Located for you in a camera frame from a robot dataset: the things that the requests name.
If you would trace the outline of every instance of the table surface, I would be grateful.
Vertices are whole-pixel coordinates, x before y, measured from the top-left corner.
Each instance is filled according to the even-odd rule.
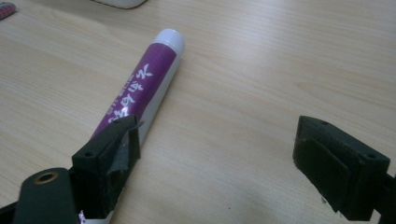
[[[10,1],[0,206],[29,175],[71,167],[163,28],[186,48],[112,223],[349,223],[293,164],[301,115],[387,155],[396,173],[393,0]]]

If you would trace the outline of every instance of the hole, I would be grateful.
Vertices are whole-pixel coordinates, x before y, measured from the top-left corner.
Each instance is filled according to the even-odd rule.
[[[92,152],[86,152],[84,155],[85,155],[85,157],[93,157],[93,153]]]
[[[375,155],[374,154],[367,154],[367,156],[371,159],[375,159]]]
[[[46,184],[56,179],[57,177],[58,177],[58,173],[56,172],[44,173],[35,179],[35,184],[37,185]]]

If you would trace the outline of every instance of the purple toothpaste tube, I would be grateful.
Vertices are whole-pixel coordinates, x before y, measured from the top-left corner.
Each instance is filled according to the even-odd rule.
[[[180,33],[172,29],[160,31],[107,110],[93,136],[115,119],[135,116],[136,121],[141,123],[139,142],[142,145],[177,70],[183,50],[184,39]]]

